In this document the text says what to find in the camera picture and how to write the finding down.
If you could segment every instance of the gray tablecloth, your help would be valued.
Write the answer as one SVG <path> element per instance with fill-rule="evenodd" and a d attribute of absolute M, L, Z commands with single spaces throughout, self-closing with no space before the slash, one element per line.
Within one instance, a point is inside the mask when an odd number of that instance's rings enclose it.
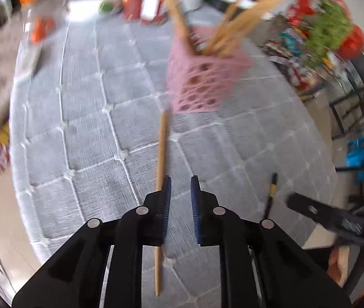
<path fill-rule="evenodd" d="M 191 24 L 216 24 L 202 8 Z M 169 105 L 166 69 L 172 26 L 119 17 L 60 28 L 43 44 L 37 75 L 14 87 L 11 155 L 21 217 L 45 262 L 87 219 L 109 221 L 154 191 L 158 125 Z M 336 173 L 308 112 L 250 41 L 252 67 L 218 112 L 174 114 L 163 294 L 154 295 L 153 249 L 143 255 L 142 305 L 219 307 L 218 249 L 194 239 L 189 180 L 241 217 L 259 221 L 271 174 L 279 174 L 272 219 L 299 244 L 314 223 L 286 209 L 290 191 L 329 202 Z"/>

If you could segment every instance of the black tool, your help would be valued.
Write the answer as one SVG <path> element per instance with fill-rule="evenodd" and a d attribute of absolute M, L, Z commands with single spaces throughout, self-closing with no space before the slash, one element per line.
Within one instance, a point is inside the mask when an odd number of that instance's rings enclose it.
<path fill-rule="evenodd" d="M 342 289 L 272 220 L 242 220 L 201 191 L 197 176 L 191 199 L 197 242 L 219 246 L 222 308 L 259 307 L 260 301 L 280 308 L 351 307 Z"/>
<path fill-rule="evenodd" d="M 320 203 L 298 193 L 289 195 L 286 205 L 348 242 L 364 246 L 364 217 Z"/>
<path fill-rule="evenodd" d="M 267 197 L 265 212 L 263 213 L 264 219 L 269 218 L 270 209 L 272 208 L 273 198 L 276 195 L 277 183 L 278 183 L 278 174 L 274 172 L 272 175 L 272 181 L 270 182 L 270 185 L 269 185 L 269 195 Z"/>
<path fill-rule="evenodd" d="M 168 226 L 171 181 L 121 219 L 90 219 L 15 295 L 12 308 L 98 308 L 114 245 L 104 307 L 141 306 L 142 246 L 161 246 Z"/>

